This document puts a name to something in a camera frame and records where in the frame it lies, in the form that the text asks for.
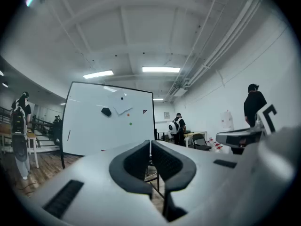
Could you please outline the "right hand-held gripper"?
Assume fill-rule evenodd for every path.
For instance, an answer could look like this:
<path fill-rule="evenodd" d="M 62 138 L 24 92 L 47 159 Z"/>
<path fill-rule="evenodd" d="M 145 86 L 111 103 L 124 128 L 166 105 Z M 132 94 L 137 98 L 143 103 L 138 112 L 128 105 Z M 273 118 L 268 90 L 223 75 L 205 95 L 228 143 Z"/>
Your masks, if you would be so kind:
<path fill-rule="evenodd" d="M 247 129 L 239 129 L 216 134 L 216 141 L 235 149 L 242 154 L 247 145 L 258 143 L 276 131 L 272 117 L 277 115 L 273 104 L 267 104 L 255 115 L 255 125 Z"/>

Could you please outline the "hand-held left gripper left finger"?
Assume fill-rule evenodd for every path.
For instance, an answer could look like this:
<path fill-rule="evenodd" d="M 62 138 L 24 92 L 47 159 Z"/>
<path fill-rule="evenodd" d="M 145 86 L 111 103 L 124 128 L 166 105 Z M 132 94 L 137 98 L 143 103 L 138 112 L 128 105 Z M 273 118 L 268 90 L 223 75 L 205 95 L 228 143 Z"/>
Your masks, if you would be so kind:
<path fill-rule="evenodd" d="M 136 146 L 130 143 L 78 159 L 23 198 L 23 206 L 44 226 L 166 226 L 149 196 L 126 192 L 110 176 L 110 162 Z M 46 205 L 72 180 L 83 185 L 58 218 Z"/>

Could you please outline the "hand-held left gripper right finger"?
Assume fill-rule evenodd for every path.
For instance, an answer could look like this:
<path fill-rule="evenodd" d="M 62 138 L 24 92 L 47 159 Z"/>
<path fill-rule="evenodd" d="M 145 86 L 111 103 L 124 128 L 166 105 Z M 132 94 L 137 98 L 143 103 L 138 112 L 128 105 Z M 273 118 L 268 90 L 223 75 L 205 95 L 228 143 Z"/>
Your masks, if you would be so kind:
<path fill-rule="evenodd" d="M 267 225 L 299 171 L 299 128 L 283 128 L 241 155 L 152 141 L 165 182 L 163 216 L 175 226 Z"/>

